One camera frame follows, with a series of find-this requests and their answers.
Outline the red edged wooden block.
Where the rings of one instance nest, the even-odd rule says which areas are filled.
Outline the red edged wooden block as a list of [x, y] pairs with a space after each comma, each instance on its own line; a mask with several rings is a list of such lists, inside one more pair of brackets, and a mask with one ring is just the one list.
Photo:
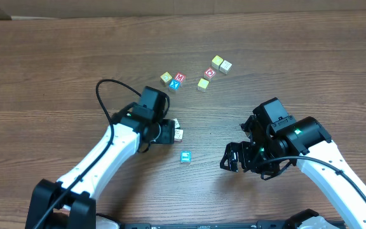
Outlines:
[[182, 142], [183, 133], [182, 129], [175, 129], [174, 141]]

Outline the white block far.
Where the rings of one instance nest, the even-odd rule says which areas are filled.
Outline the white block far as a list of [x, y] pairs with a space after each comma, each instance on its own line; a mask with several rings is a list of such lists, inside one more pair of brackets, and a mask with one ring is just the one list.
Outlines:
[[232, 68], [232, 63], [228, 62], [227, 60], [224, 60], [222, 62], [222, 64], [219, 66], [219, 71], [224, 74], [228, 74], [228, 72], [231, 70], [231, 68]]

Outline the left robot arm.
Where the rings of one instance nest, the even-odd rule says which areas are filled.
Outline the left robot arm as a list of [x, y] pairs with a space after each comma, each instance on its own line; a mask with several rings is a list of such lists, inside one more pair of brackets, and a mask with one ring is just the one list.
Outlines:
[[109, 118], [97, 145], [56, 182], [41, 180], [32, 193], [26, 228], [95, 228], [96, 204], [113, 175], [143, 145], [173, 144], [175, 124], [166, 119], [170, 99], [145, 87]]

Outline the green edged wooden block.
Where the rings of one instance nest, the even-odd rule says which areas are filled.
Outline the green edged wooden block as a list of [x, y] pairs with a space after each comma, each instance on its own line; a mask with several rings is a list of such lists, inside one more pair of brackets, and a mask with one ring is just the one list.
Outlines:
[[173, 119], [173, 121], [174, 121], [174, 124], [175, 124], [175, 129], [180, 128], [180, 124], [179, 124], [178, 120], [175, 118], [175, 119]]

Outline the red M block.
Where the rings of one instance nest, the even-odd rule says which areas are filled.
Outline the red M block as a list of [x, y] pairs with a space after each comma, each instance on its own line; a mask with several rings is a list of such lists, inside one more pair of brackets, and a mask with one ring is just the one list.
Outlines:
[[183, 73], [178, 72], [174, 79], [180, 83], [180, 85], [183, 85], [183, 83], [186, 81], [186, 75]]

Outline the blue wooden block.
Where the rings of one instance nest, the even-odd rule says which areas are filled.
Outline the blue wooden block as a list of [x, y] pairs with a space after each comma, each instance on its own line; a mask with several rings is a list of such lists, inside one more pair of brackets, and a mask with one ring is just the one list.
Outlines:
[[180, 153], [180, 162], [181, 163], [190, 163], [191, 162], [191, 152], [190, 151], [182, 151]]

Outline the yellow block far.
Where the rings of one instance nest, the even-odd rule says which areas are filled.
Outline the yellow block far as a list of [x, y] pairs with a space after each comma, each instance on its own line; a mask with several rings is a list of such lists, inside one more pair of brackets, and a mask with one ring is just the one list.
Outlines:
[[219, 70], [220, 65], [223, 63], [224, 59], [221, 58], [220, 56], [216, 55], [212, 61], [211, 61], [211, 66], [216, 69]]

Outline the yellow block middle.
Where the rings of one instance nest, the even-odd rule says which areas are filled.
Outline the yellow block middle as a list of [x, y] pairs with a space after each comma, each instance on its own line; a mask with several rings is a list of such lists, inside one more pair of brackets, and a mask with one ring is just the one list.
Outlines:
[[209, 85], [209, 81], [206, 80], [205, 78], [201, 78], [198, 82], [198, 86], [197, 89], [201, 92], [206, 92], [207, 88]]

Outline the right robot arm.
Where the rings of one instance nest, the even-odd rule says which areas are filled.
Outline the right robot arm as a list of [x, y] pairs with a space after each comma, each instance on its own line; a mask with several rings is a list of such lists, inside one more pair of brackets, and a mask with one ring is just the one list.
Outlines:
[[319, 121], [311, 116], [297, 121], [274, 97], [257, 106], [240, 127], [248, 140], [227, 144], [222, 169], [250, 171], [267, 181], [296, 166], [349, 228], [366, 228], [366, 185]]

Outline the yellow block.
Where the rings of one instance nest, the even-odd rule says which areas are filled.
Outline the yellow block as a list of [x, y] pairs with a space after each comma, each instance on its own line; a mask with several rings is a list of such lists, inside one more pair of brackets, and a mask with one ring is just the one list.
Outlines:
[[211, 66], [216, 69], [219, 70], [220, 65], [223, 63], [224, 59], [221, 58], [220, 56], [216, 55], [212, 61], [211, 61]]
[[168, 86], [168, 84], [173, 80], [173, 77], [169, 72], [165, 72], [160, 76], [161, 84], [164, 86]]
[[198, 82], [198, 86], [197, 89], [201, 92], [206, 92], [207, 88], [209, 85], [209, 81], [206, 80], [205, 78], [201, 78]]

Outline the yellow block left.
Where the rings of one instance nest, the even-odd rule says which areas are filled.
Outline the yellow block left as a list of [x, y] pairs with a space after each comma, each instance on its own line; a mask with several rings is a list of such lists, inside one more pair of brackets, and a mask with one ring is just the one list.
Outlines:
[[161, 84], [164, 86], [168, 86], [168, 84], [173, 80], [173, 77], [169, 72], [165, 72], [160, 76]]

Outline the blue X block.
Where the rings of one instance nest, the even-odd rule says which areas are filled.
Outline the blue X block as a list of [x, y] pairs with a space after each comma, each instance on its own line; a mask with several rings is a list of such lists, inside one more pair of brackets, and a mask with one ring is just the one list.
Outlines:
[[180, 82], [177, 80], [171, 80], [169, 85], [168, 85], [168, 89], [169, 91], [175, 93], [179, 90], [180, 88]]

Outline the red circle block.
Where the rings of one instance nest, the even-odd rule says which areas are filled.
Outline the red circle block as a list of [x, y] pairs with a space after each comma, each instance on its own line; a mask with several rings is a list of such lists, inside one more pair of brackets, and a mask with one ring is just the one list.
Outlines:
[[208, 69], [205, 70], [203, 77], [208, 81], [212, 81], [215, 75], [216, 75], [215, 70], [212, 67], [209, 67]]

